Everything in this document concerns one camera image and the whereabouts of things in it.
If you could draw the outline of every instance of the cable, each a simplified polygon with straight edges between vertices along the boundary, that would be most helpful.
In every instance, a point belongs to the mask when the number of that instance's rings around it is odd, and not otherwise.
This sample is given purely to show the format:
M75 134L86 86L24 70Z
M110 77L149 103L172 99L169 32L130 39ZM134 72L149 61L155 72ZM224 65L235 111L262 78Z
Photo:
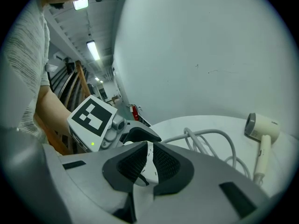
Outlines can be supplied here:
M209 149L211 150L212 154L216 157L219 158L217 153L214 151L214 149L212 148L212 146L209 144L209 142L206 140L206 138L202 135L199 135L199 137L201 137L203 139L203 141L206 143L206 145L209 147Z
M188 137L191 137L191 135L192 135L191 138L195 142L195 144L196 145L199 144L200 148L202 148L203 150L205 150L205 148L202 146L201 143L195 141L195 139L198 141L198 139L196 138L196 136L199 136L199 135L202 135L202 134L207 134L207 133L218 133L218 134L224 136L227 139L227 141L228 141L228 143L229 143L229 145L230 145L230 147L232 149L232 154L233 154L233 156L232 156L232 159L233 159L233 168L236 167L237 156L236 156L236 152L235 152L234 143L231 140L231 138L225 132L223 132L222 130L218 130L218 129L206 129L206 130L192 132L189 128L185 128L184 129L184 133L185 134L182 134L182 135L170 138L170 139L166 139L166 140L163 141L163 143L169 143L169 142L176 141L176 140L186 139ZM193 150L192 147L191 147L191 145L190 145L190 143L188 144L188 147L189 147L190 150Z
M194 133L189 128L185 128L184 133L187 133L191 137L191 139L193 140L193 142L195 143L195 145L197 146L197 148L199 149L199 151L201 153L208 154L206 149L203 147L203 145L200 143L200 141L197 139L197 137L194 135ZM188 138L185 138L185 140L186 140L188 147L190 148L191 145L189 143Z
M193 142L193 151L198 153L196 144L194 142Z
M231 160L233 158L233 156L230 156L230 157L228 157L224 162L228 162L229 160ZM244 170L244 173L247 175L247 177L249 178L249 179L251 179L251 175L250 175L250 172L249 172L249 169L248 169L248 167L246 166L246 164L241 160L241 159L239 159L238 157L237 157L237 162L238 163L240 163L240 165L242 166L242 168L243 168L243 170Z

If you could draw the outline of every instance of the fluorescent light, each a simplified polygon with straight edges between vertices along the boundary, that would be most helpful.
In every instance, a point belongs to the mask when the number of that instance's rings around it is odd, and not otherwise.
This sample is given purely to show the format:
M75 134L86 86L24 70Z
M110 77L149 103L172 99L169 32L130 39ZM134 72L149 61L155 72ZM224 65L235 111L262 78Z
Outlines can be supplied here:
M97 47L95 46L94 41L88 42L87 46L88 46L88 49L89 49L90 53L92 54L94 60L95 61L99 60L100 56L98 54Z
M85 7L88 7L88 0L74 1L73 4L74 4L75 10L83 9Z

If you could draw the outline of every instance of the hair dryer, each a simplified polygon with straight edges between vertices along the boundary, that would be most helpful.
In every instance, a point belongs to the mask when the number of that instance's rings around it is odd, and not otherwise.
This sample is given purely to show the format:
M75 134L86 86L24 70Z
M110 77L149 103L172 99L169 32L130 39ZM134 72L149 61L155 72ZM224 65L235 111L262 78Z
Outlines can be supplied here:
M257 113L249 114L245 125L245 135L261 141L254 172L254 182L258 185L261 185L261 180L266 173L271 143L277 140L279 132L280 126L277 121Z

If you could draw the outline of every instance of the white table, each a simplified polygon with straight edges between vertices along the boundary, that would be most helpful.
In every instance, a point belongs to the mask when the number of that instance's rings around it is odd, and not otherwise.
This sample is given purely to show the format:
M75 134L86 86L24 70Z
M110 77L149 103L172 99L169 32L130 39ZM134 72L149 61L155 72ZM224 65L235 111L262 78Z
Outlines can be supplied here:
M220 129L226 132L234 142L237 157L247 165L253 177L259 143L244 136L246 120L226 116L199 115L186 116L163 121L151 126L162 140L184 134L188 127L193 132L204 129ZM227 140L219 134L204 134L204 137L214 148L219 158L225 160L231 156L231 149ZM188 148L185 139L171 144ZM299 157L299 141L292 136L280 133L278 140L272 145L268 169L263 179L262 189L268 196L287 188L287 185L297 169ZM237 170L243 173L243 168L237 163Z

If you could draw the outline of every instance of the white cable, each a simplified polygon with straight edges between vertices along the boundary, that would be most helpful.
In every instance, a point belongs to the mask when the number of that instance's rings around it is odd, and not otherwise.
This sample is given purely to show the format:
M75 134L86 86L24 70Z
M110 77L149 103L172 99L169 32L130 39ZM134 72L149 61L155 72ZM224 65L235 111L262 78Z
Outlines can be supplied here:
M219 158L217 153L214 151L214 149L212 148L212 146L209 144L209 142L206 140L206 138L202 135L199 135L199 137L201 137L203 139L203 141L206 143L206 145L209 147L209 149L211 150L212 154L214 155L214 157Z
M193 151L198 153L196 144L194 142L193 142Z
M229 160L231 160L232 158L233 158L233 156L230 156L230 157L228 157L224 162L227 163L227 162L228 162ZM246 175L249 179L251 179L251 175L250 175L249 169L248 169L248 167L246 166L246 164L245 164L241 159L239 159L238 157L237 157L237 162L240 163L240 165L242 166L245 175Z
M202 134L207 134L207 133L218 133L218 134L224 136L224 137L227 139L227 141L228 141L228 143L229 143L229 145L230 145L230 147L231 147L231 149L232 149L232 154L233 154L233 156L232 156L232 159L233 159L233 168L236 167L237 156L236 156L236 152L235 152L235 146L234 146L234 143L233 143L233 141L231 140L231 138L230 138L225 132L223 132L222 130L218 130L218 129L206 129L206 130L201 130L201 131L192 132L189 128L185 128L185 129L184 129L184 132L185 132L185 131L186 131L187 133L182 134L182 135L179 135L179 136L176 136L176 137L173 137L173 138L170 138L170 139L166 139L166 140L163 141L163 143L169 143L169 142L176 141L176 140L186 139L186 138L190 137L190 134L192 135L192 137L196 137L196 136L199 136L199 135L202 135Z
M191 147L191 145L190 145L190 143L189 143L188 137L185 138L185 141L186 141L186 143L187 143L187 145L188 145L188 148L189 148L191 151L193 151L193 149L192 149L192 147Z

